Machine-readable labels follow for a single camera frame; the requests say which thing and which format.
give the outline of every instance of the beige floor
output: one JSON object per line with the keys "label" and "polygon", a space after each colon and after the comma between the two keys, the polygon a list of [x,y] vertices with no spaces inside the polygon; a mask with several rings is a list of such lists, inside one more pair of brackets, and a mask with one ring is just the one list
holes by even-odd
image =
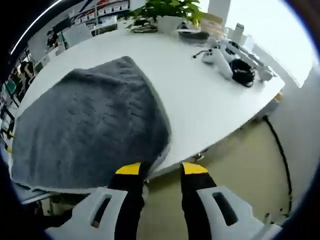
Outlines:
{"label": "beige floor", "polygon": [[[288,208],[288,186],[278,147],[265,123],[249,124],[211,147],[203,160],[218,185],[224,185],[253,207],[262,220]],[[152,180],[141,213],[138,240],[188,239],[181,208],[179,172]],[[62,206],[55,206],[55,213]]]}

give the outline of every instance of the gray blanket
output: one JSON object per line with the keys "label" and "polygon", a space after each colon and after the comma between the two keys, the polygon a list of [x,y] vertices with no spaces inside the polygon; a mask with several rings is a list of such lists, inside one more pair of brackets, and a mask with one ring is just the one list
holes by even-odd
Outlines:
{"label": "gray blanket", "polygon": [[170,135],[153,93],[128,56],[69,72],[17,119],[12,180],[89,193],[124,165],[154,163]]}

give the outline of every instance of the white desk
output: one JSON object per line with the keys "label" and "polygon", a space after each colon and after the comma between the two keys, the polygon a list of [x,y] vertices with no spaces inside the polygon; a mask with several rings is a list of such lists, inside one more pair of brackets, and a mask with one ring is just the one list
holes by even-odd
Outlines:
{"label": "white desk", "polygon": [[116,30],[98,35],[46,65],[29,87],[16,117],[72,69],[130,56],[149,77],[170,121],[171,148],[154,175],[166,173],[241,127],[285,85],[277,77],[251,88],[227,81],[201,58],[192,58],[199,50],[158,33]]}

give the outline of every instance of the white flower pot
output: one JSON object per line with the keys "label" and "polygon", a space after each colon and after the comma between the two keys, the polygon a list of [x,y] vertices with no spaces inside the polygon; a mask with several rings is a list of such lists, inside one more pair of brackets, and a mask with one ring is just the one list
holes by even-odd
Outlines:
{"label": "white flower pot", "polygon": [[158,16],[158,32],[161,34],[170,34],[171,32],[175,31],[177,26],[183,21],[185,21],[185,19],[179,16]]}

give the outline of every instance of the yellow tape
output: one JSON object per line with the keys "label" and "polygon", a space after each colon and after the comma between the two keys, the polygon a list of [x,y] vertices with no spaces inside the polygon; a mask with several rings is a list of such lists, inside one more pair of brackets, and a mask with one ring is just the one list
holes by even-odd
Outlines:
{"label": "yellow tape", "polygon": [[118,169],[115,174],[126,174],[126,175],[139,175],[139,168],[141,163],[137,162],[131,165],[126,165]]}
{"label": "yellow tape", "polygon": [[182,163],[184,168],[184,173],[187,174],[203,174],[207,173],[208,170],[204,168],[203,166],[200,166],[198,164],[190,163],[190,162],[183,162]]}

